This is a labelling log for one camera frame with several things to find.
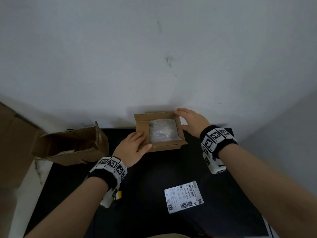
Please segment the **person's right arm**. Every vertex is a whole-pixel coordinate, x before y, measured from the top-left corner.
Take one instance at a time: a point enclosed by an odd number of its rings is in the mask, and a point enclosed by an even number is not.
[[[186,120],[188,125],[182,128],[198,138],[210,126],[204,116],[192,110],[179,108],[175,114]],[[315,196],[236,144],[225,146],[218,156],[281,238],[317,236]]]

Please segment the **finger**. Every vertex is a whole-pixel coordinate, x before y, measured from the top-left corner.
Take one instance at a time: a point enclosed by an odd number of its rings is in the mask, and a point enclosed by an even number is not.
[[[143,142],[143,140],[145,140],[145,135],[141,136],[140,138],[138,138],[135,142],[138,144],[138,146]]]
[[[189,115],[189,113],[186,113],[186,112],[180,111],[180,110],[174,111],[174,113],[175,113],[176,115],[181,116],[181,117],[184,118],[185,120],[188,118],[188,115]]]
[[[130,133],[125,139],[130,140],[135,134],[136,132]]]
[[[194,111],[189,110],[189,109],[187,109],[187,108],[178,108],[177,110],[178,110],[178,111],[184,111],[184,112],[189,113],[189,114],[194,113]]]
[[[139,157],[142,158],[142,156],[144,156],[145,153],[150,150],[150,148],[152,148],[152,144],[145,145],[145,146],[138,152]]]
[[[188,125],[182,124],[182,129],[188,131]]]
[[[143,131],[137,132],[137,133],[130,139],[130,141],[135,141],[135,140],[137,140],[142,134],[143,134]]]

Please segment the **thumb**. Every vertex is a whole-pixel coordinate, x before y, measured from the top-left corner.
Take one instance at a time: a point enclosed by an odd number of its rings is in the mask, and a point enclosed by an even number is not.
[[[142,156],[145,155],[146,152],[148,152],[152,148],[152,144],[145,145],[138,153],[139,157],[142,158]]]
[[[182,129],[188,131],[188,125],[182,124]]]

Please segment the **barcode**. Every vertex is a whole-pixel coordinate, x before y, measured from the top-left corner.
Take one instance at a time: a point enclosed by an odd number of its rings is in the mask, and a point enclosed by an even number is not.
[[[193,188],[192,188],[191,184],[188,184],[188,186],[189,186],[189,191],[192,194],[192,197],[194,197],[194,192],[193,192]]]
[[[183,204],[180,204],[180,207],[182,209],[187,208],[187,207],[191,207],[191,206],[193,206],[193,203],[191,201],[188,201],[188,202],[185,202]]]

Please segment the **forearm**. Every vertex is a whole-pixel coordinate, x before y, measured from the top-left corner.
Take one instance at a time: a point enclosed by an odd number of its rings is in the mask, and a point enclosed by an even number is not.
[[[315,196],[236,144],[229,144],[218,156],[280,237],[316,235]]]
[[[83,237],[107,190],[104,180],[88,178],[26,238]]]

